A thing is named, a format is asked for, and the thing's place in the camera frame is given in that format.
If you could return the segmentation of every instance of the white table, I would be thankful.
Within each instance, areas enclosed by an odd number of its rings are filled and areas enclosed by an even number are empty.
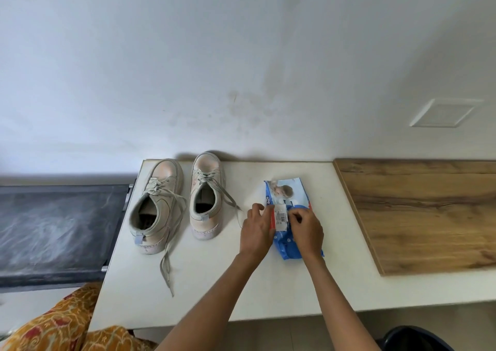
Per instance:
[[[142,193],[155,161],[143,162],[129,209]],[[183,195],[189,197],[191,163],[182,163],[182,166]],[[356,311],[496,299],[496,270],[382,278],[331,163],[226,162],[224,168],[226,189],[245,210],[254,202],[264,203],[264,180],[301,177],[324,227],[327,266]],[[162,254],[148,256],[138,252],[129,233],[127,216],[90,331],[110,325],[138,329],[178,323],[226,270],[239,250],[240,228],[232,208],[224,206],[224,229],[209,241],[193,237],[186,214],[170,257],[175,291],[172,298],[159,271]],[[230,320],[320,313],[303,262],[284,261],[272,247],[251,276]]]

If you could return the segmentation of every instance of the hand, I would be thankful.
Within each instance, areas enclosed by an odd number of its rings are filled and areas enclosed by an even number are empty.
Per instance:
[[[320,257],[324,230],[319,220],[310,209],[292,208],[288,211],[294,240],[303,260]]]
[[[239,255],[248,258],[257,267],[264,259],[272,245],[275,229],[270,229],[270,217],[273,205],[264,209],[261,204],[253,204],[248,210],[248,218],[243,222],[241,240],[239,242]]]

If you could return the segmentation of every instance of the white sneaker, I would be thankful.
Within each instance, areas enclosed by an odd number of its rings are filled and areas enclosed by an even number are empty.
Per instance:
[[[186,210],[186,199],[180,195],[182,189],[183,169],[179,163],[173,159],[159,161],[129,216],[134,244],[141,253],[156,254],[165,249],[160,270],[171,293],[168,252]],[[173,220],[176,204],[180,214]]]
[[[222,196],[231,200],[226,204],[239,209],[224,189],[226,178],[219,158],[211,152],[198,155],[193,163],[189,219],[193,235],[200,240],[214,238],[220,232]]]

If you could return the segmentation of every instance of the wood grain surface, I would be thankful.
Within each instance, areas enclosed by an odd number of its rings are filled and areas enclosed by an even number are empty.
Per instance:
[[[337,159],[381,275],[496,266],[496,162]]]

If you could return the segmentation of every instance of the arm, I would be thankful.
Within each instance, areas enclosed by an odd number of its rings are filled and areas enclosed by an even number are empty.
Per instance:
[[[272,206],[253,204],[241,229],[239,254],[214,286],[171,330],[157,351],[207,351],[219,343],[234,305],[251,274],[272,245],[275,230],[270,229]]]
[[[313,211],[291,209],[289,219],[294,240],[312,278],[320,309],[336,351],[379,351],[379,347],[326,267],[326,262],[320,254],[324,232]]]

